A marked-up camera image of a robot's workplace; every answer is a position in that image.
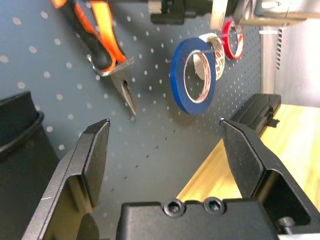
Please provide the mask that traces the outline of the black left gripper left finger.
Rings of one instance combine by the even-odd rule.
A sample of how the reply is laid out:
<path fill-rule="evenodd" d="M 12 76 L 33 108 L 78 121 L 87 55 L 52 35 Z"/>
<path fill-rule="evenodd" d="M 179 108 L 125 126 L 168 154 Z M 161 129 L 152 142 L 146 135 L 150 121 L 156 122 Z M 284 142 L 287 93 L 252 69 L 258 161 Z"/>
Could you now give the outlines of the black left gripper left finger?
<path fill-rule="evenodd" d="M 98 240 L 93 212 L 104 178 L 110 121 L 88 126 L 58 163 L 24 240 Z"/>

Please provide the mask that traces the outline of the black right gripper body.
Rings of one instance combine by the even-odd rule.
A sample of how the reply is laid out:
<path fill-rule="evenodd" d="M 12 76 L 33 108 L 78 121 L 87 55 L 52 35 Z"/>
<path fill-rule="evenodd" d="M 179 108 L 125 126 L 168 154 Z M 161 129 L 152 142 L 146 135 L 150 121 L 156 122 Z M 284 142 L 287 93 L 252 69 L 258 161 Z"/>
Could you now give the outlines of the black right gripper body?
<path fill-rule="evenodd" d="M 156 25 L 183 25 L 211 12 L 210 0 L 150 0 L 150 21 Z"/>

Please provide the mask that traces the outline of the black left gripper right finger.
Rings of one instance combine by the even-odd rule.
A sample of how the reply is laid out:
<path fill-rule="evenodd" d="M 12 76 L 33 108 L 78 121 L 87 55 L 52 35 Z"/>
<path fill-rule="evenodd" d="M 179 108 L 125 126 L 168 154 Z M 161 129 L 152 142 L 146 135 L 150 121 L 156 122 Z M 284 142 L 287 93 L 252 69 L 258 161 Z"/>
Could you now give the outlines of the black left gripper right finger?
<path fill-rule="evenodd" d="M 222 119 L 227 161 L 243 198 L 258 200 L 279 233 L 318 234 L 320 212 L 255 131 Z"/>

